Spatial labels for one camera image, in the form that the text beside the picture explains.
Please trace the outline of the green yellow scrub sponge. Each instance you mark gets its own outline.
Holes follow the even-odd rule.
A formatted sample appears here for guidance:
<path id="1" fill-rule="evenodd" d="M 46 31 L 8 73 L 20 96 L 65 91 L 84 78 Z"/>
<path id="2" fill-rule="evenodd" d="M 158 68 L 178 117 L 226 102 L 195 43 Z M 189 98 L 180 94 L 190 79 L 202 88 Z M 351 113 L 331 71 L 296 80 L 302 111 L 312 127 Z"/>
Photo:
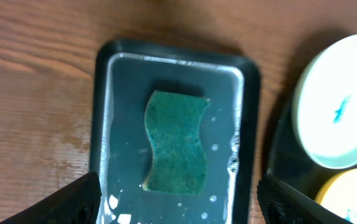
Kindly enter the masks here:
<path id="1" fill-rule="evenodd" d="M 202 118 L 210 99 L 156 90 L 144 114 L 152 165 L 143 189 L 176 195 L 201 194 L 207 157 L 200 138 Z"/>

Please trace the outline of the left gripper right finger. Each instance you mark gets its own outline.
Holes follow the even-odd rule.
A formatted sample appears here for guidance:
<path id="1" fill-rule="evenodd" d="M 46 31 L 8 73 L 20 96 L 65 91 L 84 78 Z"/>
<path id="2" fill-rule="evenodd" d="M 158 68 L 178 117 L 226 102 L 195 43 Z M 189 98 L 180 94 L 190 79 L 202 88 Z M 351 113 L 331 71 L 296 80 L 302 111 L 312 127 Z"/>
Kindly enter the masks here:
<path id="1" fill-rule="evenodd" d="M 259 180 L 257 200 L 269 224 L 351 224 L 272 175 Z"/>

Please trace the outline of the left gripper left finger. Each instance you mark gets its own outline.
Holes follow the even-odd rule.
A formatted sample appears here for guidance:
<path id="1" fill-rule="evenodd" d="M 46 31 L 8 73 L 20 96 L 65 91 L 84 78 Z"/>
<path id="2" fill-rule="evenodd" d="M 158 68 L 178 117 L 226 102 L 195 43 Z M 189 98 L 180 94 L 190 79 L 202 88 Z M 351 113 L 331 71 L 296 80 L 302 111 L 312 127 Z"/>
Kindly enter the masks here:
<path id="1" fill-rule="evenodd" d="M 95 224 L 101 196 L 98 174 L 90 171 L 0 224 Z"/>

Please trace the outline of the yellow plate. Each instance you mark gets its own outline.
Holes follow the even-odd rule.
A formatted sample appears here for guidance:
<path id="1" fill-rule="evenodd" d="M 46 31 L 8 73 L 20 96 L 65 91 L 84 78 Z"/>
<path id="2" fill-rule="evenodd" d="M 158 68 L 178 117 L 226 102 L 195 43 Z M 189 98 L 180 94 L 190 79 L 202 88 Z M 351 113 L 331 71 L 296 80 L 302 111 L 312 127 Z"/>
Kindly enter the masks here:
<path id="1" fill-rule="evenodd" d="M 357 169 L 334 175 L 317 193 L 316 203 L 357 224 Z"/>

